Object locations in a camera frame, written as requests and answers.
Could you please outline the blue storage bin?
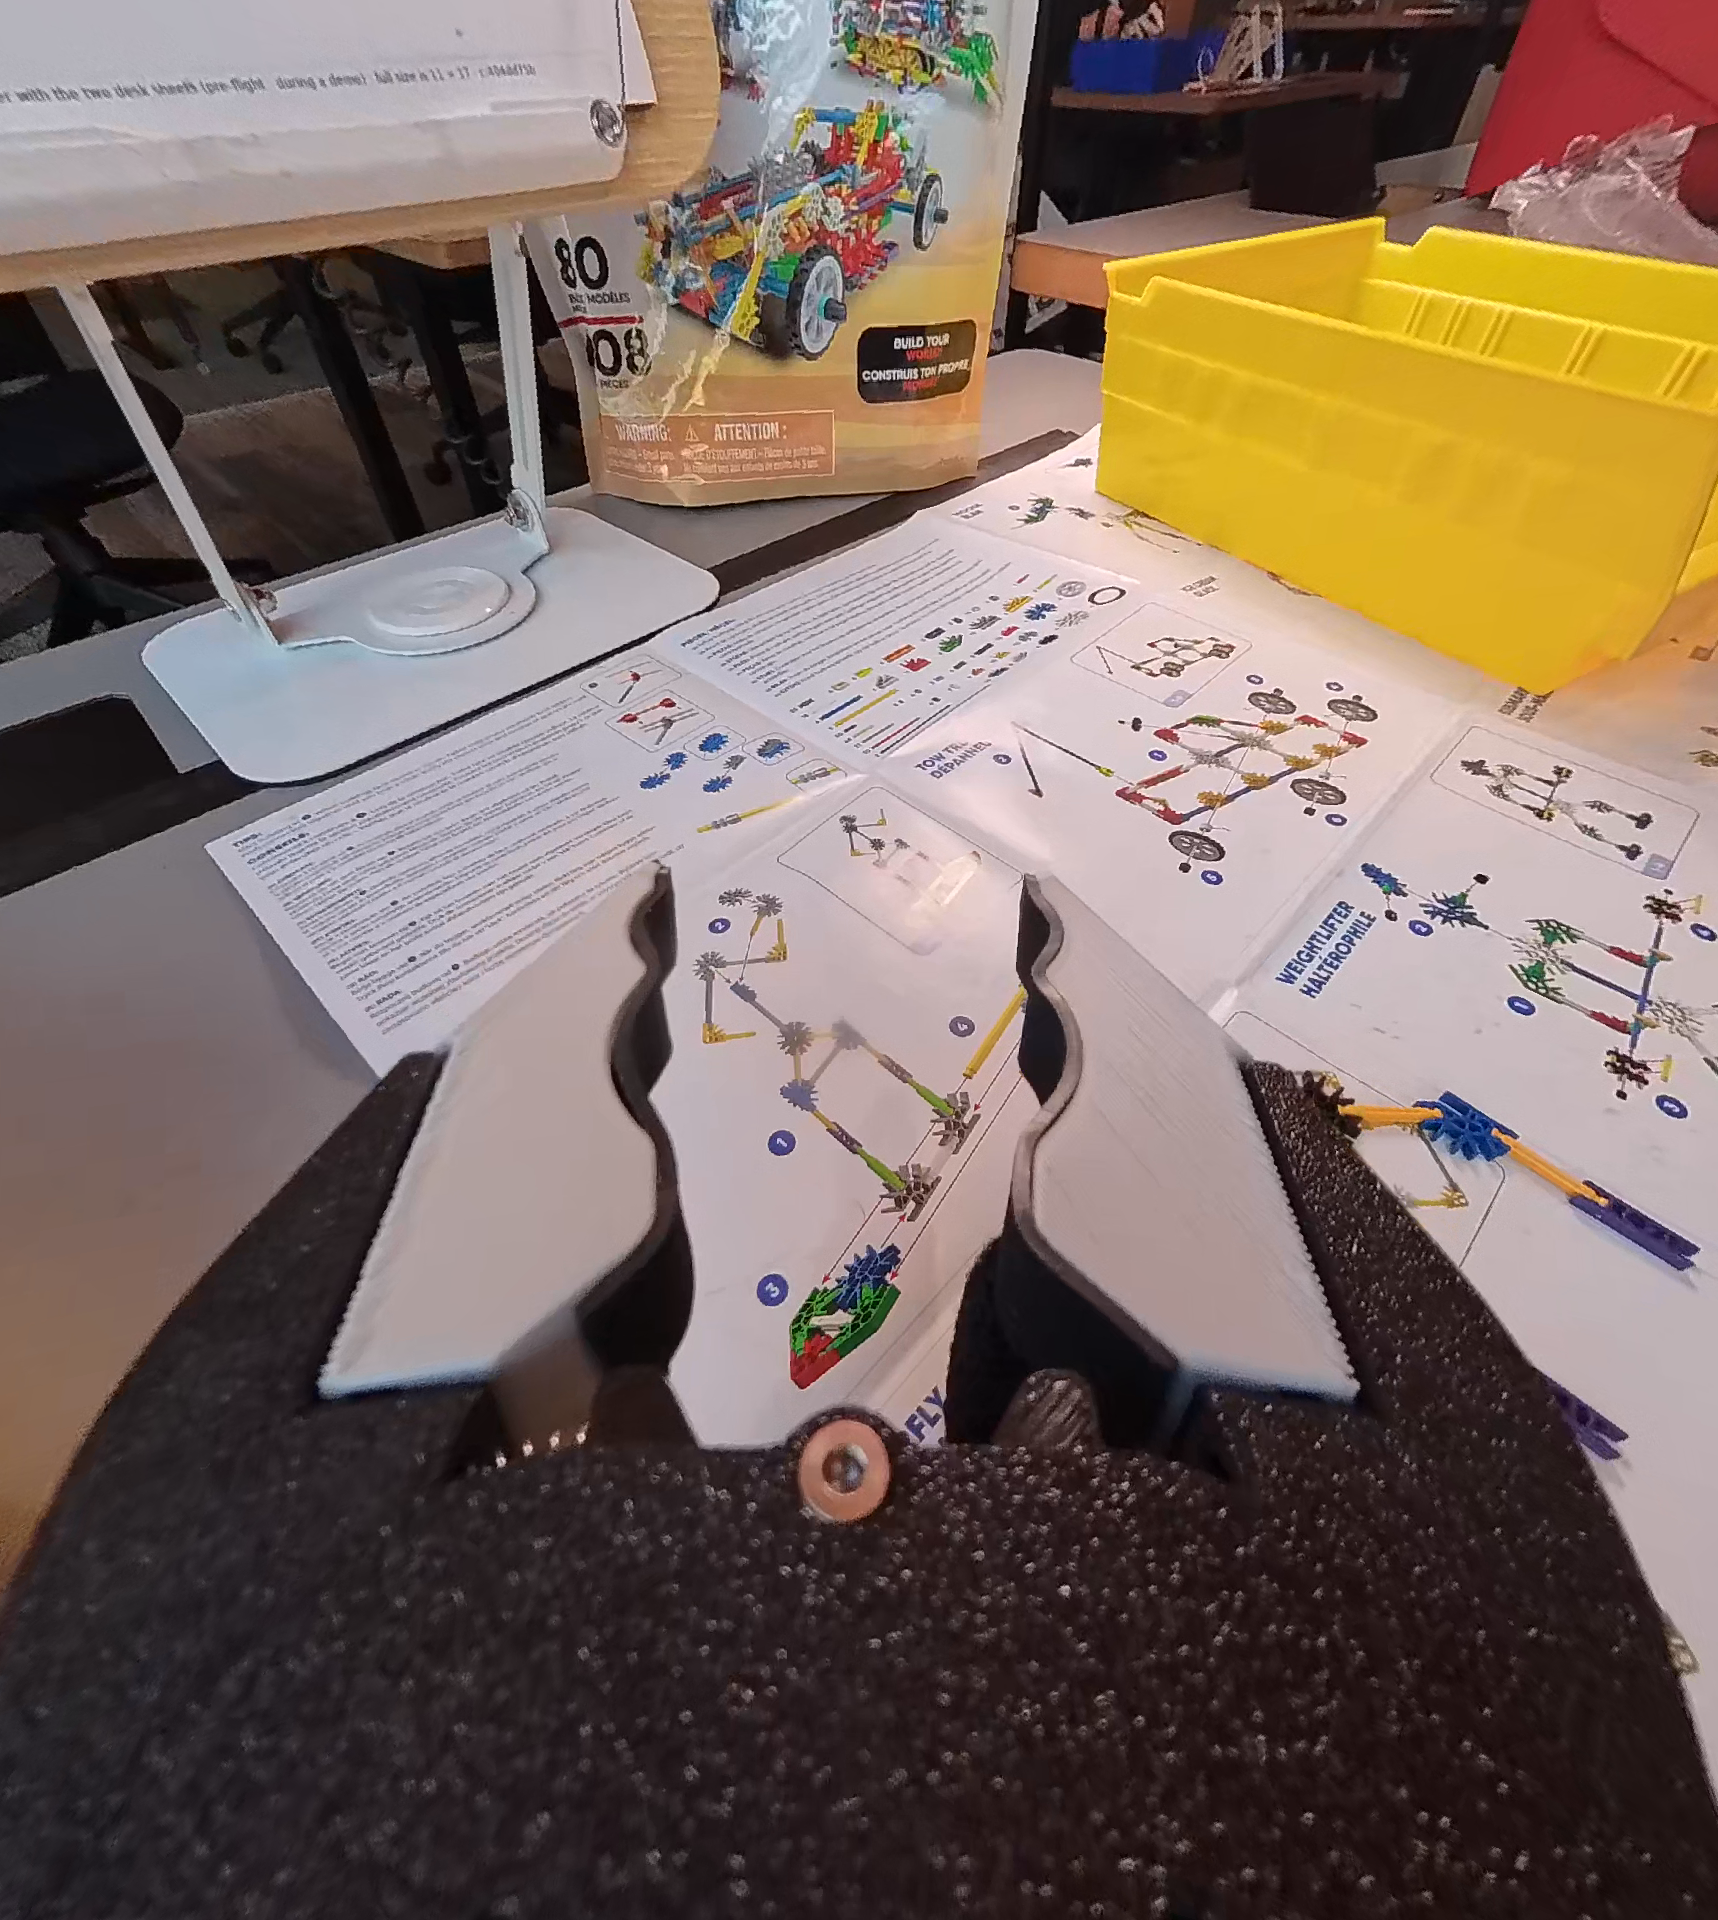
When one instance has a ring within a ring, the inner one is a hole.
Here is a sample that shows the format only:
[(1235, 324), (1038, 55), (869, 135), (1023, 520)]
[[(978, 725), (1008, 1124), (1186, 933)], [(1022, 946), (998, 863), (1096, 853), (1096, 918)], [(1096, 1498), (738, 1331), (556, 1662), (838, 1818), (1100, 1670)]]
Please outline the blue storage bin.
[(1076, 92), (1160, 94), (1207, 76), (1226, 43), (1226, 27), (1181, 35), (1086, 37), (1070, 48), (1067, 85)]

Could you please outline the background table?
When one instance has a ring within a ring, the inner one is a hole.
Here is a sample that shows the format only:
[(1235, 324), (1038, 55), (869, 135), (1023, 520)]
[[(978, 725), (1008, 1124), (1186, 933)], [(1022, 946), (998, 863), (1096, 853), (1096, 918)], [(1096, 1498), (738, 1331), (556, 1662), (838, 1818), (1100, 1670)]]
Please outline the background table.
[(1254, 208), (1245, 190), (1113, 211), (1019, 236), (1009, 291), (1100, 313), (1110, 299), (1107, 264), (1113, 260), (1330, 223), (1322, 214)]

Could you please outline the toy rod and connector assembly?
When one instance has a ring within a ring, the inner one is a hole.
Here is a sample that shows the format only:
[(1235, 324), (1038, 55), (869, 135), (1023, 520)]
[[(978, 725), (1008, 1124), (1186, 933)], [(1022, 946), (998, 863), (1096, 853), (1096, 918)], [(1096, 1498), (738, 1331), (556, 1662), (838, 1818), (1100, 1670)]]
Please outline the toy rod and connector assembly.
[(1658, 1181), (1586, 1171), (1587, 1154), (1449, 1089), (1398, 1100), (1326, 1062), (1286, 1070), (1541, 1369), (1609, 1485), (1699, 1463), (1694, 1362), (1667, 1341), (1703, 1334), (1701, 1240)]

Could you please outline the grey desk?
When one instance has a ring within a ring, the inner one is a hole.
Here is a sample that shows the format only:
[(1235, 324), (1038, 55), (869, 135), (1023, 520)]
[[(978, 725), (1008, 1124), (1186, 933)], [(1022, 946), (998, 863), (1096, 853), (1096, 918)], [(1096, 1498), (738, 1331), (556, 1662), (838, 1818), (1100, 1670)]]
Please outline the grey desk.
[(1254, 1101), (1350, 1406), (1166, 1447), (510, 1451), (317, 1375), (432, 1100), (208, 848), (0, 896), (0, 1916), (1718, 1916), (1683, 1630), (1568, 1413), (1286, 1065)]

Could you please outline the tan toy building set bag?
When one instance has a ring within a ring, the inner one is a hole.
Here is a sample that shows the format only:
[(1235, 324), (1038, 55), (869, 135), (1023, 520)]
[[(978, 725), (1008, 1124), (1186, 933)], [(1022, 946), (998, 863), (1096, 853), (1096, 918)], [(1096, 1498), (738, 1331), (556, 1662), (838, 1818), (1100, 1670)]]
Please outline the tan toy building set bag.
[(979, 452), (1034, 2), (724, 2), (718, 123), (528, 238), (590, 481), (680, 508), (919, 490)]

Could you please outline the white lamp stand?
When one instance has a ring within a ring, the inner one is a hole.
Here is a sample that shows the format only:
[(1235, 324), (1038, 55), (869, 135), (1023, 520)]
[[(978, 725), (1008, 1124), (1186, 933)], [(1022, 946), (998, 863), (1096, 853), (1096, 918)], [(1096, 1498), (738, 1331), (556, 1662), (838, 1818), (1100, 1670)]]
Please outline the white lamp stand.
[(544, 500), (531, 275), (517, 222), (488, 231), (510, 404), (510, 500), (454, 532), (277, 588), (234, 576), (81, 282), (55, 288), (222, 608), (141, 664), (236, 776), (320, 779), (708, 610), (712, 572)]

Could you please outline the red paper folder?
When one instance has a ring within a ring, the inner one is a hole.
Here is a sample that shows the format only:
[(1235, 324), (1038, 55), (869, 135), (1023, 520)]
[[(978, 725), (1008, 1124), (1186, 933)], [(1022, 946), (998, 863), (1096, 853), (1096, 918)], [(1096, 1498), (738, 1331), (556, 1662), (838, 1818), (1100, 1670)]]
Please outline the red paper folder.
[(1718, 225), (1718, 2), (1534, 2), (1475, 143), (1465, 190), (1491, 194), (1579, 135), (1692, 128), (1677, 190)]

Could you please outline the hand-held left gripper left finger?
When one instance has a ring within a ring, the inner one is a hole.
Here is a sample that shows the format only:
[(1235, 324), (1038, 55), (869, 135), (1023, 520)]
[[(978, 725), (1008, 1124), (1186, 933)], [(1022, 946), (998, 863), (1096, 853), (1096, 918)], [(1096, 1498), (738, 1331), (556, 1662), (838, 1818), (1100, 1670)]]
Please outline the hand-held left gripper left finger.
[(651, 1101), (675, 921), (670, 868), (637, 869), (434, 1059), (320, 1398), (485, 1384), (510, 1451), (617, 1437), (628, 1406), (687, 1436), (694, 1260)]

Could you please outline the white printed instruction sheet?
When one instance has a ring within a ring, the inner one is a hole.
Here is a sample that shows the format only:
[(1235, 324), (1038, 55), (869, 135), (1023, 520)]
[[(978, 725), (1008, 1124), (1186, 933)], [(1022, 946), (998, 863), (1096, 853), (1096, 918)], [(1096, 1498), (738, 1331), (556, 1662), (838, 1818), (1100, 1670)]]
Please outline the white printed instruction sheet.
[(1015, 918), (1050, 875), (1361, 1156), (1576, 1399), (1682, 1630), (1718, 1788), (1718, 662), (1550, 700), (1096, 490), (1086, 435), (208, 845), (375, 1070), (663, 859), (656, 1097), (701, 1441), (861, 1403), (932, 1441), (942, 1335), (1039, 1096)]

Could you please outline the dark background shelf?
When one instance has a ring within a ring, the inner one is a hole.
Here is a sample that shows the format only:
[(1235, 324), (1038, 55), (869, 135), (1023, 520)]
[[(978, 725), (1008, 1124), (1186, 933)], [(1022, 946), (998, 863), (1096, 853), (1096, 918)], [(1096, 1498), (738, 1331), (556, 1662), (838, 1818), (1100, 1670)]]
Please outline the dark background shelf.
[[(1050, 4), (1052, 85), (1022, 157), (1070, 222), (1243, 190), (1278, 214), (1382, 204), (1377, 164), (1445, 148), (1522, 4)], [(1086, 37), (1226, 30), (1214, 67), (1160, 94), (1076, 92)]]

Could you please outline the clear plastic bag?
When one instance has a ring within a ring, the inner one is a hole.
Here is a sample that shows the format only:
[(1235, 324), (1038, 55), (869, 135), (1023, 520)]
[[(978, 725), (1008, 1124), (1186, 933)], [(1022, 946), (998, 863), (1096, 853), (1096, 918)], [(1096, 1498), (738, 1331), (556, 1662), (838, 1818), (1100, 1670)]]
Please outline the clear plastic bag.
[(1607, 181), (1651, 187), (1697, 222), (1718, 228), (1718, 121), (1655, 118), (1612, 137), (1579, 134), (1561, 155), (1513, 170), (1489, 194), (1512, 214), (1554, 191)]

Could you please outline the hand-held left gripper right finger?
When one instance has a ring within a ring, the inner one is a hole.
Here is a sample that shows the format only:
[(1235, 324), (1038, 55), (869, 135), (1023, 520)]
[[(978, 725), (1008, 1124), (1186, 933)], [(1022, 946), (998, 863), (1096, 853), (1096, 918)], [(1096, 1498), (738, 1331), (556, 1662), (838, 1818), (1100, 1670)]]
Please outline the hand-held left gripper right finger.
[(1059, 877), (1022, 883), (1015, 970), (1038, 1113), (960, 1302), (947, 1437), (992, 1441), (1038, 1373), (1119, 1447), (1166, 1447), (1207, 1388), (1352, 1406), (1248, 1056)]

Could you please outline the black office chair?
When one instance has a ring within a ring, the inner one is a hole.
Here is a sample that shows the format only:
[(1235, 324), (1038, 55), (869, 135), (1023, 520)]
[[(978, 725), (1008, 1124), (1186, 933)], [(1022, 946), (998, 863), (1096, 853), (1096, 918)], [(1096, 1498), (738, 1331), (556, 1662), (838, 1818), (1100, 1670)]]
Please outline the black office chair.
[(151, 481), (99, 374), (70, 369), (0, 396), (0, 533), (30, 536), (50, 559), (48, 648), (212, 597), (197, 562), (114, 556), (88, 527), (89, 510)]

